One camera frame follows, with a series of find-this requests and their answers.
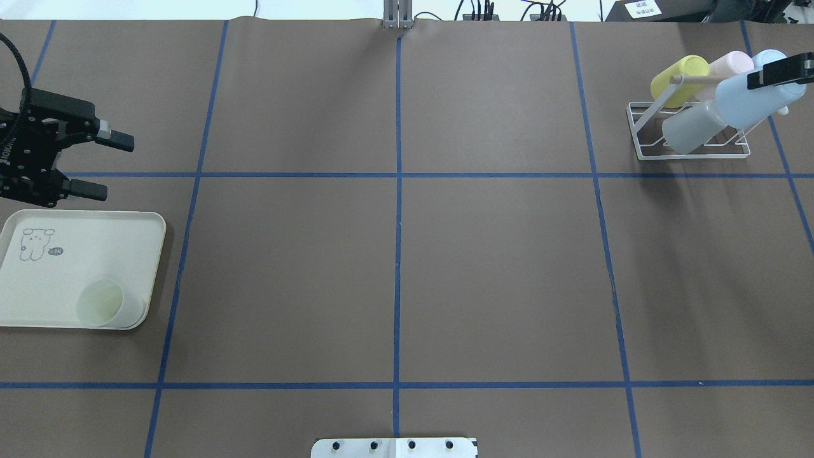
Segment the blue cup front row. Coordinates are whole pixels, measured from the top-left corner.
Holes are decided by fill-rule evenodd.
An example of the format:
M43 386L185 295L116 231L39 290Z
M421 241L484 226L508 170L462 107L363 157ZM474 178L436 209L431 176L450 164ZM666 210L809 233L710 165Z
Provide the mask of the blue cup front row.
M787 58L787 55L781 50L776 49L765 49L761 52L755 54L751 60L754 64L754 69L759 71L764 67L766 64L770 64L779 60L784 60Z

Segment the blue cup row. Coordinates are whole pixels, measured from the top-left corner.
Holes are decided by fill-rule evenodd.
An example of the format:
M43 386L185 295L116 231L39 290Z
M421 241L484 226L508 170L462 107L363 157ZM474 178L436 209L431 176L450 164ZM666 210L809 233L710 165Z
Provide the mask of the blue cup row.
M754 64L754 69L759 71L764 67L766 64L770 64L779 60L784 60L787 58L787 55L781 50L776 49L765 49L761 52L755 54L751 60Z
M801 99L808 89L808 86L796 82L748 89L748 81L755 80L757 74L757 71L739 74L717 85L715 106L730 127L737 130L752 127L781 108Z

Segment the pink plastic cup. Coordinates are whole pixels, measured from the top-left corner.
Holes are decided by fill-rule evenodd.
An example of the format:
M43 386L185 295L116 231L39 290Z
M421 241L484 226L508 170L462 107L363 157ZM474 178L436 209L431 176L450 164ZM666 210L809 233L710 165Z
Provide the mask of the pink plastic cup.
M724 79L755 69L755 64L750 58L750 55L741 52L741 50L733 50L713 61L709 66L710 76L723 76ZM720 84L720 82L704 84L694 95L696 101L712 101L712 99L715 98L715 91L718 84Z

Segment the blue cup back row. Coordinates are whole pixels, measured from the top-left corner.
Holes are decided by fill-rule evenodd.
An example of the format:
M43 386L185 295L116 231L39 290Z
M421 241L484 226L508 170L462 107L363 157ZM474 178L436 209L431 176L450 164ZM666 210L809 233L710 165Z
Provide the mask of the blue cup back row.
M781 108L801 99L808 89L808 86L796 82L748 89L748 81L755 80L757 74L757 71L739 74L717 85L715 106L730 127L737 130L752 127Z

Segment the cream plastic cup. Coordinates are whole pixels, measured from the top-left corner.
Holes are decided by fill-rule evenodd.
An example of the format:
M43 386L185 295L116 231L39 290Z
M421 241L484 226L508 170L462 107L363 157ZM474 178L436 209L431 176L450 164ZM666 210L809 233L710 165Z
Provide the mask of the cream plastic cup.
M85 286L75 303L84 325L107 330L130 330L142 322L145 302L114 279L99 279Z

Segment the grey plastic cup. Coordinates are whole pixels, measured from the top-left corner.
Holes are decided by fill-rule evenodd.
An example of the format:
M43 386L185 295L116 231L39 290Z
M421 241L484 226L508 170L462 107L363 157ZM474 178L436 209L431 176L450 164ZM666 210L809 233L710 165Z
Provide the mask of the grey plastic cup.
M727 123L715 101L705 101L668 117L662 124L662 133L669 148L686 155L709 142L726 127Z

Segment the cream plastic tray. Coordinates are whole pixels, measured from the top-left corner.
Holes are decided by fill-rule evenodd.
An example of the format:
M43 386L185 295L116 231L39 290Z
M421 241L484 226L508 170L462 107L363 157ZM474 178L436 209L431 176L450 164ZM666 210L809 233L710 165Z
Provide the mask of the cream plastic tray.
M104 330L82 324L75 311L79 293L99 279L114 279L139 296L143 322L166 231L157 212L14 212L2 229L3 327Z

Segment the aluminium frame post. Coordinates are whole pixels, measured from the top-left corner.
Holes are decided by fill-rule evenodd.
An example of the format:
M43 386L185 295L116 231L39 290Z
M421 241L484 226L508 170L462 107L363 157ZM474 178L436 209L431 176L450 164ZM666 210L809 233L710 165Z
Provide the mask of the aluminium frame post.
M386 30L412 29L415 23L412 0L384 0L383 28Z

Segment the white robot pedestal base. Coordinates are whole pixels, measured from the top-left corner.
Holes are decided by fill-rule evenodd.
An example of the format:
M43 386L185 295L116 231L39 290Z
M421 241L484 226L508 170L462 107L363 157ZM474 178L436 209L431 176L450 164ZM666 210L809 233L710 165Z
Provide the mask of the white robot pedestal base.
M311 457L478 457L475 438L324 438Z

